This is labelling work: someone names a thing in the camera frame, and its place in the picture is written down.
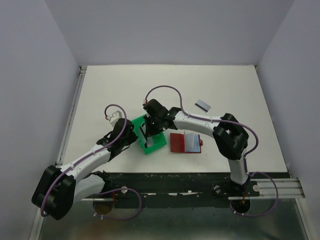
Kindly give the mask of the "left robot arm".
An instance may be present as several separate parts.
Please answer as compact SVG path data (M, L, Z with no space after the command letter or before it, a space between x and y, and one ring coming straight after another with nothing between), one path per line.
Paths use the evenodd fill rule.
M47 167L33 193L31 202L43 216L62 219L77 201L97 194L104 198L110 194L111 185L104 173L95 171L117 157L137 140L130 120L119 118L111 132L99 139L85 155L60 167Z

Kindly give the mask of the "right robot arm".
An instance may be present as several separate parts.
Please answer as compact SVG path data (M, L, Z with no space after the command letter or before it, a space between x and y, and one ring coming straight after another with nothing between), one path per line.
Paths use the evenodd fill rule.
M205 118L184 113L181 107L167 109L157 100L143 104L146 111L146 135L157 135L168 129L188 130L214 138L219 152L228 160L230 168L230 191L241 196L248 190L245 153L249 135L237 119L229 113L221 118Z

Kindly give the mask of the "red card holder wallet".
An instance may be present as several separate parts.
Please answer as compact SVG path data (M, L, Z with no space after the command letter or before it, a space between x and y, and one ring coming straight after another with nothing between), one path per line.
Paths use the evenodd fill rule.
M196 133L170 133L170 152L175 154L201 154L203 141Z

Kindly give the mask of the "green plastic card tray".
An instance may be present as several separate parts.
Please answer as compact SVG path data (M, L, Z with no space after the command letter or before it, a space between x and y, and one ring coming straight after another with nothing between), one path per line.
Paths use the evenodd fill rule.
M154 145L151 146L151 147L148 147L148 148L145 148L143 143L142 143L142 140L138 134L138 128L140 127L140 125L142 123L145 123L145 118L144 118L144 115L140 116L140 117L137 117L135 119L133 119L132 121L132 124L134 125L134 129L133 129L133 132L136 134L136 136L138 137L138 142L139 142L139 145L140 147L142 148L143 152L145 155L148 155L148 154L151 154L157 150L159 150L160 148L164 147L166 144L167 144L167 140L165 138L165 135L163 132L157 134L157 135L153 135L152 138L153 138L153 141L154 141Z

